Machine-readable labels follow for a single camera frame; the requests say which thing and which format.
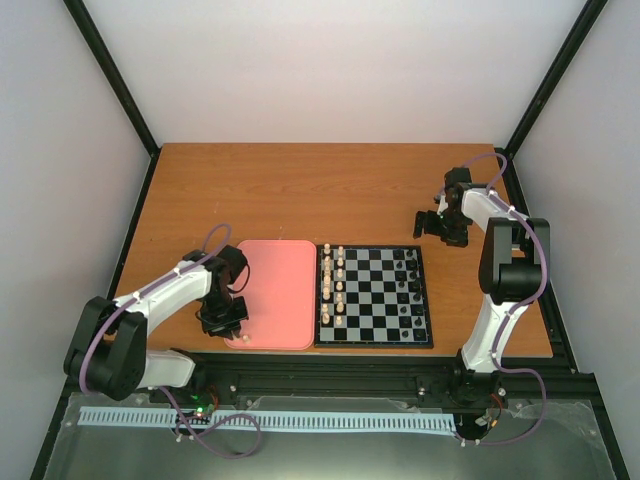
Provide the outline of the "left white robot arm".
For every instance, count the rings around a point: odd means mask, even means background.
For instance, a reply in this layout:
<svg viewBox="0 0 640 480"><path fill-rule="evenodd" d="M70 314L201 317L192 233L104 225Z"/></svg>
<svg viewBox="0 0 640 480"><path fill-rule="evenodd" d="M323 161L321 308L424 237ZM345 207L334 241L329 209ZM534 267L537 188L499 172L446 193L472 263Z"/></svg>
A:
<svg viewBox="0 0 640 480"><path fill-rule="evenodd" d="M208 378L188 353L153 351L148 338L186 305L200 304L196 318L204 334L234 340L249 318L232 284L250 271L244 253L225 246L211 254L194 250L150 284L115 299L96 296L81 313L63 371L83 393L123 400L139 389L172 387L186 402L201 400Z"/></svg>

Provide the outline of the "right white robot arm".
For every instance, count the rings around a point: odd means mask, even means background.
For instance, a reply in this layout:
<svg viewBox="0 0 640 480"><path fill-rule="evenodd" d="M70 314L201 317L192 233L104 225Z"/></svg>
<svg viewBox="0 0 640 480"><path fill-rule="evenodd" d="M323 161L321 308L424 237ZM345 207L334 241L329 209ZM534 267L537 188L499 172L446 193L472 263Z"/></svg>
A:
<svg viewBox="0 0 640 480"><path fill-rule="evenodd" d="M472 224L484 232L478 269L483 303L447 387L451 400L464 407L497 391L511 333L549 284L549 222L519 212L493 187L472 182L467 167L445 174L438 209L416 213L413 237L433 235L448 246L465 247Z"/></svg>

